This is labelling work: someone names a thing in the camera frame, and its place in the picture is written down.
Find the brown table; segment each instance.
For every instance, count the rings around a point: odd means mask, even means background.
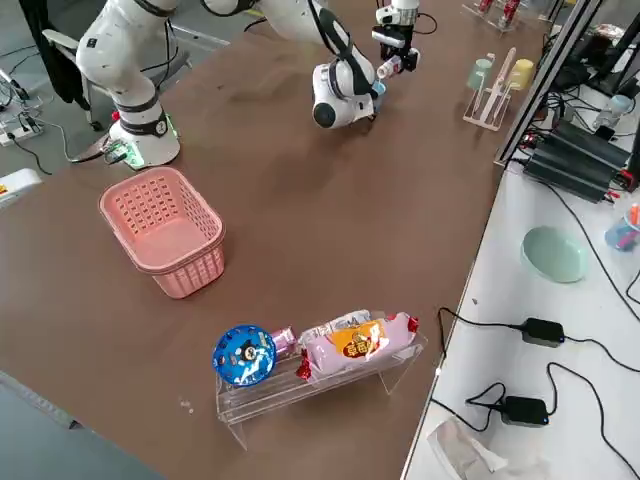
[[[338,3],[377,63],[373,2]],[[423,10],[437,37],[417,37],[418,71],[389,82],[373,124],[317,128],[310,73],[326,53],[260,35],[164,96],[174,166],[228,227],[224,276],[185,300],[138,273],[98,213],[124,165],[69,168],[2,210],[0,370],[171,478],[397,478],[440,355],[434,312],[457,304],[495,194],[504,133],[462,121],[470,65],[541,47],[529,30],[500,40],[456,2]],[[220,334],[362,307],[412,312],[431,339],[394,395],[369,379],[263,415],[244,452],[216,418]]]

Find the robotic arm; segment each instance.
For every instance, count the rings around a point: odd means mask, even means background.
[[[404,70],[412,72],[420,61],[420,52],[411,46],[413,27],[418,19],[420,0],[391,0],[391,5],[376,10],[378,25],[371,36],[381,44],[385,63],[378,68],[380,78],[390,77]]]
[[[110,140],[122,145],[132,168],[162,165],[180,151],[155,85],[140,72],[137,53],[162,27],[179,0],[108,0],[80,40],[76,63],[91,82],[106,88],[118,110]]]
[[[180,150],[158,92],[137,61],[144,42],[162,27],[178,2],[108,0],[76,54],[83,75],[111,94],[118,111],[110,140],[119,144],[122,158],[134,169],[168,163]],[[251,8],[256,0],[201,3],[215,15],[231,16]],[[336,56],[313,72],[313,118],[318,125],[337,128],[375,113],[379,95],[375,70],[330,10],[315,0],[260,0],[260,7],[284,38],[324,44]]]
[[[217,16],[251,8],[253,0],[201,0]],[[337,128],[374,114],[375,70],[353,43],[338,18],[315,0],[260,0],[262,13],[288,40],[324,44],[337,58],[313,71],[313,118],[324,128]]]

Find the green cup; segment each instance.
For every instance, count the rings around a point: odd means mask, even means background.
[[[472,90],[480,90],[480,87],[482,87],[482,79],[484,78],[485,83],[487,83],[486,79],[489,78],[492,66],[493,63],[486,58],[476,60],[476,63],[473,64],[473,70],[471,70],[469,79],[467,80],[467,87]]]

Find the power strip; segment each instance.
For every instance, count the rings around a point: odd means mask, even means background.
[[[16,142],[21,142],[31,137],[35,137],[42,133],[42,127],[38,125],[38,130],[33,130],[29,125],[25,125],[24,128],[18,127],[15,130],[11,130],[11,133],[14,135]],[[9,135],[7,135],[6,130],[0,130],[0,144],[3,147],[8,147],[13,144],[13,140],[9,139]]]

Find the blue round candy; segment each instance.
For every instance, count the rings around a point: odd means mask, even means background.
[[[225,333],[213,350],[211,364],[236,387],[249,387],[269,376],[276,363],[271,335],[256,325],[238,325]]]

